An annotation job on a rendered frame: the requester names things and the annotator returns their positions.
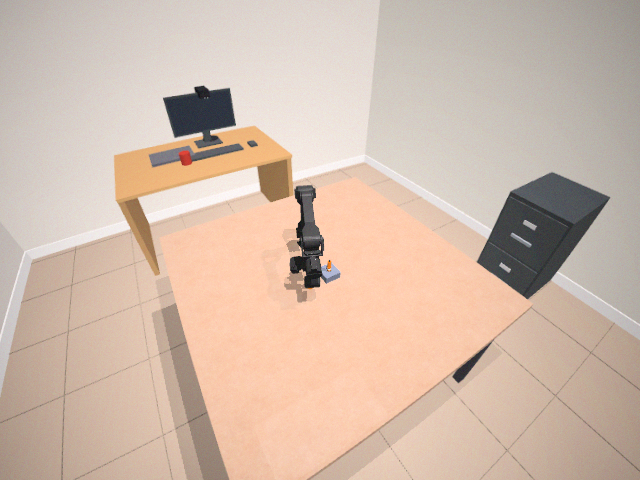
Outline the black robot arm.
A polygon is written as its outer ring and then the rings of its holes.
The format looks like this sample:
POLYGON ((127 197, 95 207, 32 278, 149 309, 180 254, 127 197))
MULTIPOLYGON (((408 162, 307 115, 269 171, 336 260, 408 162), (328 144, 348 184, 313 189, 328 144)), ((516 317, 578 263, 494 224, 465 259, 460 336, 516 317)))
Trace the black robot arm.
POLYGON ((316 189, 313 185, 296 186, 295 199, 300 204, 301 221, 297 223, 296 234, 301 247, 302 256, 290 258, 290 271, 293 274, 300 270, 306 272, 309 279, 317 279, 322 276, 322 268, 319 256, 323 256, 324 238, 315 224, 313 201, 316 198, 316 189), (321 245, 321 250, 319 250, 321 245), (303 252, 304 251, 304 252, 303 252), (304 264, 305 258, 305 264, 304 264))

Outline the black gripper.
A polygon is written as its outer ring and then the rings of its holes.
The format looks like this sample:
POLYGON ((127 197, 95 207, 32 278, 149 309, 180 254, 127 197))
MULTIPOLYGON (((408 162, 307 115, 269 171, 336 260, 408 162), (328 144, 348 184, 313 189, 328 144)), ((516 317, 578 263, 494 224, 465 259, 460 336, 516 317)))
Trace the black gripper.
POLYGON ((321 286, 320 278, 309 279, 306 276, 304 277, 304 287, 305 288, 319 288, 320 286, 321 286))

